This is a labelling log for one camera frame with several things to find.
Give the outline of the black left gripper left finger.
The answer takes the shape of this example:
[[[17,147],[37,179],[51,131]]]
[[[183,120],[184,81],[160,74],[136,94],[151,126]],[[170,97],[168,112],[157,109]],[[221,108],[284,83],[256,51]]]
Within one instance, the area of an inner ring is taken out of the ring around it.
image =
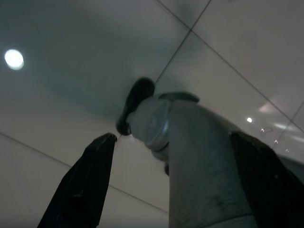
[[[37,228],[97,228],[117,137],[94,139],[61,180]]]

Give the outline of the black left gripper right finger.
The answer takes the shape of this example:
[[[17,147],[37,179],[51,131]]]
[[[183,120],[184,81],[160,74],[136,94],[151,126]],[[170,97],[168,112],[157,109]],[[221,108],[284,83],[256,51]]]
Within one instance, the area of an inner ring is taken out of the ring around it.
[[[304,184],[255,137],[230,134],[238,174],[259,228],[304,228]]]

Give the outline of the grey robot leg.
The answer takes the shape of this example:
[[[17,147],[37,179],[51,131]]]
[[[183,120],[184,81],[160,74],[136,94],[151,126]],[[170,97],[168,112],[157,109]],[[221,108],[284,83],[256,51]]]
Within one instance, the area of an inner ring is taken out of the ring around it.
[[[194,101],[155,96],[127,121],[169,166],[169,228],[258,228],[229,137],[234,125]]]

